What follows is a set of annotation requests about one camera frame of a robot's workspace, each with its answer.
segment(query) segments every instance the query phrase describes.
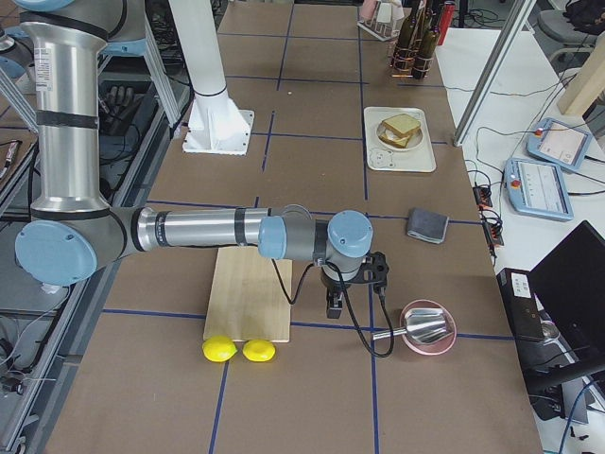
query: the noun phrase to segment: blue cable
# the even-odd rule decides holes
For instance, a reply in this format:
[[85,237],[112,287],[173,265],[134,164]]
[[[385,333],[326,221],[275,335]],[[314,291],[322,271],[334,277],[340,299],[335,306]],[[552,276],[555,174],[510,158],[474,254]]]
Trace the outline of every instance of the blue cable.
[[590,388],[594,384],[595,384],[595,382],[593,380],[586,383],[584,385],[584,387],[581,389],[581,391],[578,393],[576,400],[574,400],[574,405],[571,406],[571,410],[569,411],[569,416],[567,417],[567,424],[565,425],[565,430],[563,431],[563,436],[561,438],[561,445],[559,446],[559,454],[563,453],[563,447],[565,446],[565,439],[567,437],[567,431],[569,430],[569,427],[571,426],[571,419],[574,416],[574,411],[576,410],[576,405],[578,404],[579,399],[584,395],[584,393],[586,393],[586,391],[588,391],[588,388]]

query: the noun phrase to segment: metal scoop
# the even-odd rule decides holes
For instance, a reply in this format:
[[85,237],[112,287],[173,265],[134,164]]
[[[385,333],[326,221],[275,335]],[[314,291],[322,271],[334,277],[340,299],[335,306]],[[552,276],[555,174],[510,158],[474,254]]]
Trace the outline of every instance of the metal scoop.
[[[430,345],[453,334],[443,311],[438,308],[414,308],[406,314],[406,325],[393,330],[394,336],[402,334],[419,344]],[[377,341],[390,337],[390,331],[379,331],[372,335]]]

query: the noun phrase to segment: computer monitor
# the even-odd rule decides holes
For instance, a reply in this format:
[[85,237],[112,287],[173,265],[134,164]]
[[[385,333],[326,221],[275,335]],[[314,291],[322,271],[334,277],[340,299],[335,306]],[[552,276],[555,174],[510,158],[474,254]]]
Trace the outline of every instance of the computer monitor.
[[[575,352],[579,363],[566,366],[568,370],[605,380],[605,239],[583,221],[529,273],[528,280],[570,348],[579,349]],[[563,371],[556,377],[568,378]],[[596,385],[605,395],[605,382]]]

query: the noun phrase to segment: cutting board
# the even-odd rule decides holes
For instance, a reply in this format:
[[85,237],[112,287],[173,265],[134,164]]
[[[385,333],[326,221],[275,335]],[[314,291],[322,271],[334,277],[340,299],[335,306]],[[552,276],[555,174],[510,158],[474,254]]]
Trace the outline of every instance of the cutting board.
[[[278,260],[277,267],[291,294],[292,262]],[[271,261],[254,247],[218,250],[203,338],[217,335],[234,341],[290,340],[290,304]]]

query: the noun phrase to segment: lemon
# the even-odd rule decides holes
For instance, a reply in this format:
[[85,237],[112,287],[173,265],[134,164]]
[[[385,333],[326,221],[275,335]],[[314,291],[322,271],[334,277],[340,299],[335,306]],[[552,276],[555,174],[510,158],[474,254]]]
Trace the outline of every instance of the lemon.
[[212,336],[202,344],[204,356],[213,362],[225,362],[237,352],[237,347],[227,336]]
[[275,345],[268,340],[253,339],[246,342],[243,352],[250,361],[265,362],[275,355]]

